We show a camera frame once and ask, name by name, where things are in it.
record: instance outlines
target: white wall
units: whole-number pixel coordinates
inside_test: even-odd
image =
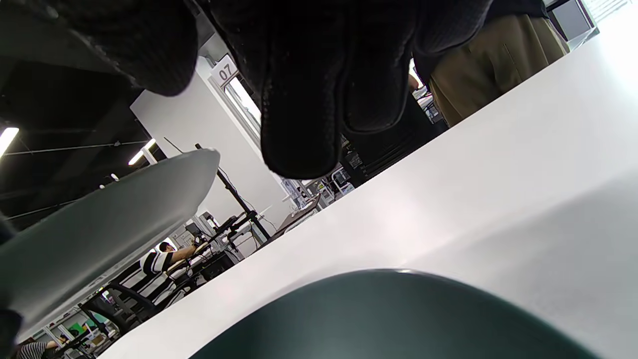
[[[265,212],[265,217],[277,227],[290,213],[290,203],[281,202],[286,193],[263,163],[255,145],[249,143],[241,133],[228,106],[197,74],[181,95],[167,98],[144,91],[131,110],[166,156],[176,156],[179,152],[164,137],[182,151],[194,150],[195,143],[214,148],[221,153],[220,167],[228,174],[239,194],[257,212],[272,206]],[[241,213],[242,209],[217,178],[198,214],[203,211],[210,212],[219,222],[223,222]],[[271,234],[274,233],[272,225],[264,221],[262,224]],[[247,241],[246,246],[250,248],[241,247],[244,255],[254,248],[252,241]]]

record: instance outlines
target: striped shirt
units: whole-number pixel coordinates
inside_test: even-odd
[[[115,278],[117,283],[158,304],[176,289],[164,272],[170,267],[171,252],[150,252]]]
[[[40,359],[47,350],[47,342],[24,344],[18,349],[17,359]]]

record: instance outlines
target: white table surface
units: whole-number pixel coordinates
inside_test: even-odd
[[[638,352],[638,31],[601,33],[116,342],[186,359],[273,299],[412,268],[512,301],[606,358]],[[172,345],[171,328],[187,328]]]

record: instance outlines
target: khaki pants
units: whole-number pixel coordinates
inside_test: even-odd
[[[448,125],[454,126],[568,51],[549,20],[502,17],[443,57],[430,90]]]

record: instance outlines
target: glove finger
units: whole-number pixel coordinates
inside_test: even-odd
[[[267,1],[213,0],[213,26],[251,89],[262,94],[268,56]]]
[[[419,6],[417,0],[374,0],[357,9],[358,41],[346,89],[349,130],[384,130],[403,113]]]
[[[287,178],[333,170],[341,149],[349,1],[271,4],[270,49],[262,93],[262,153]]]
[[[415,51],[429,57],[440,56],[446,50],[474,37],[485,22],[493,0],[455,0],[423,2]]]

